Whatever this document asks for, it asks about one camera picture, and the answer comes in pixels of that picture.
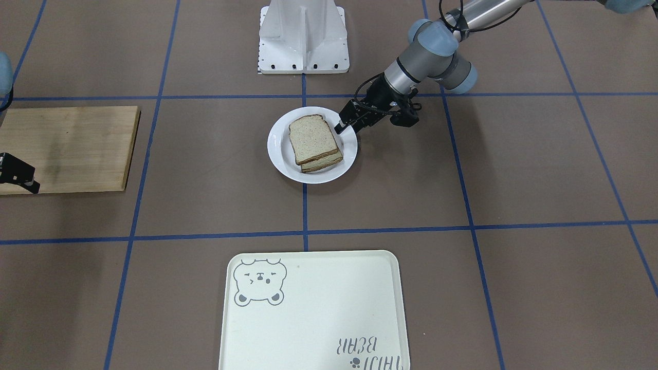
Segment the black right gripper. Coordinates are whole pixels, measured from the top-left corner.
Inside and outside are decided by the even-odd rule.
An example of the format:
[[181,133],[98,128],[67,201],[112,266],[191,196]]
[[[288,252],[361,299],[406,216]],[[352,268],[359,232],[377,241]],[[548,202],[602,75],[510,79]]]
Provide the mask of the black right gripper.
[[1,154],[1,183],[21,186],[31,194],[38,194],[40,183],[34,178],[35,168],[11,154]]

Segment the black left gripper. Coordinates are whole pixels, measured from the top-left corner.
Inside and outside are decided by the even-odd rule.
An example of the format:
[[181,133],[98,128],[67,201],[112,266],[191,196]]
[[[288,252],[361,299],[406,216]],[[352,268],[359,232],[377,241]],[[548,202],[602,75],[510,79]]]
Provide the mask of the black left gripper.
[[345,105],[345,115],[339,114],[339,120],[334,131],[337,135],[342,134],[347,128],[353,126],[353,131],[358,134],[362,129],[371,127],[380,122],[385,116],[391,117],[392,103],[402,102],[402,95],[391,89],[383,76],[371,78],[364,98],[358,98],[360,89],[369,81],[362,83],[355,91],[353,97]]

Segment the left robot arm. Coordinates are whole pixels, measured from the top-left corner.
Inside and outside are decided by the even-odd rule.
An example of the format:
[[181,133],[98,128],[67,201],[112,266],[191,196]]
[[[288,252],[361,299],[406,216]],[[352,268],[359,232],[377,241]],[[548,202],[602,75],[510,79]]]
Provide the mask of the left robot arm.
[[389,117],[395,126],[418,123],[421,105],[413,102],[418,85],[426,79],[445,91],[463,94],[479,76],[475,66],[458,53],[460,42],[471,34],[500,26],[519,12],[524,1],[461,1],[459,7],[441,12],[431,21],[420,19],[408,31],[408,47],[383,71],[360,84],[339,112],[337,134],[352,128],[356,133]]

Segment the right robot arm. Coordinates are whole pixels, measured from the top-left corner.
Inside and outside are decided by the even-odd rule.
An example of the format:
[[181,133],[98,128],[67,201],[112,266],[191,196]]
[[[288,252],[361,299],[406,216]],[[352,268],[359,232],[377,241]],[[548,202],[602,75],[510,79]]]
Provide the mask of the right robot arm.
[[[9,56],[1,52],[1,112],[5,112],[13,101],[13,69]],[[38,194],[40,183],[34,178],[35,168],[8,152],[1,153],[1,183],[11,183],[31,194]]]

